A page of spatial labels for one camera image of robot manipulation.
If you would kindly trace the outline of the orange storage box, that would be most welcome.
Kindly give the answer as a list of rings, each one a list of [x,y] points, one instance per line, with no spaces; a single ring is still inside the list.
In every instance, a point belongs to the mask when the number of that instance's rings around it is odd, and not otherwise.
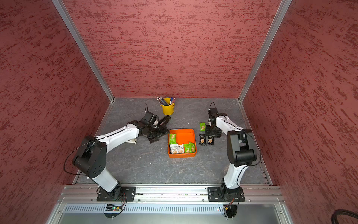
[[[196,138],[195,138],[195,131],[191,128],[187,128],[187,129],[171,129],[169,130],[169,134],[168,134],[168,147],[167,147],[167,153],[169,158],[171,159],[176,159],[176,158],[190,158],[190,157],[195,157],[197,154],[197,146],[196,146]],[[171,148],[170,148],[170,135],[171,134],[176,134],[176,142],[179,145],[185,145],[188,143],[193,143],[194,144],[194,149],[195,151],[193,153],[182,153],[182,154],[172,154],[171,153]]]

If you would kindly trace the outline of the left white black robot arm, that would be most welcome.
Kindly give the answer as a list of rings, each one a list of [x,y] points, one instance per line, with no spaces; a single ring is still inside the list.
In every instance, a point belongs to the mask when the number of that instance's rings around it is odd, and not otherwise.
[[[86,136],[76,150],[72,164],[106,192],[112,192],[119,186],[119,182],[106,168],[107,154],[129,140],[143,136],[154,143],[166,134],[169,134],[169,130],[165,121],[150,126],[134,120],[111,133]]]

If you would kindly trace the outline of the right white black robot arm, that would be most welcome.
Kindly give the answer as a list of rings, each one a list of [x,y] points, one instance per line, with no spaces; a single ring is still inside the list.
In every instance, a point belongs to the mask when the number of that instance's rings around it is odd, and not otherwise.
[[[257,160],[255,140],[249,139],[250,130],[235,124],[225,113],[210,115],[208,122],[208,135],[219,138],[224,133],[227,136],[230,165],[223,178],[222,191],[224,194],[238,192],[245,171]]]

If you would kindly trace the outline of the white object under left arm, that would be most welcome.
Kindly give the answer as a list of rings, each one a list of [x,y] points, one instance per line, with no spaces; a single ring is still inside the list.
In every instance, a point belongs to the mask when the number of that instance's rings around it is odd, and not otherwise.
[[[126,143],[137,144],[137,141],[138,141],[137,138],[134,138],[126,141]]]

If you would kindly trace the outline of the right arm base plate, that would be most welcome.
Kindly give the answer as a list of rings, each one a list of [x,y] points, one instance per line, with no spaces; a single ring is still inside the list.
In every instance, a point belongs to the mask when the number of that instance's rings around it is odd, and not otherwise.
[[[245,202],[245,196],[241,187],[228,189],[222,185],[208,187],[208,200],[210,202]]]

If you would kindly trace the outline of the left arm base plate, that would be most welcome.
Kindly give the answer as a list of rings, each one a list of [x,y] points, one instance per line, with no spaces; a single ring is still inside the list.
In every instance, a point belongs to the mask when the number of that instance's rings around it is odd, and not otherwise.
[[[111,192],[99,187],[96,193],[98,202],[133,202],[136,187],[115,187]]]

